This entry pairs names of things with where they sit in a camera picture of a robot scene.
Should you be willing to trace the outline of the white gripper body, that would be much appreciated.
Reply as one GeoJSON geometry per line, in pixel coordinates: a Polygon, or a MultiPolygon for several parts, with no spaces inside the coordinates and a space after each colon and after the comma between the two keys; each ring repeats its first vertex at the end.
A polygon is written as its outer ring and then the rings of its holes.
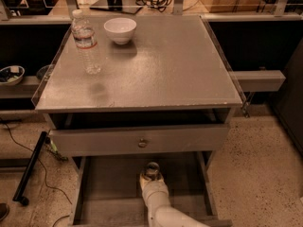
{"type": "Polygon", "coordinates": [[[156,216],[171,210],[169,190],[163,182],[151,181],[148,183],[144,190],[142,190],[142,197],[148,208],[149,216],[156,216]]]}

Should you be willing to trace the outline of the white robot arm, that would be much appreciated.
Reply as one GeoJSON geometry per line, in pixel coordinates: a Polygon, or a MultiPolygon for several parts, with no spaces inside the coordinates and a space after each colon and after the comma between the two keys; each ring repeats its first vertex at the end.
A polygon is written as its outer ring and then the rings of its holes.
{"type": "Polygon", "coordinates": [[[141,173],[140,186],[148,209],[149,227],[209,227],[171,206],[163,179],[153,180],[141,173]]]}

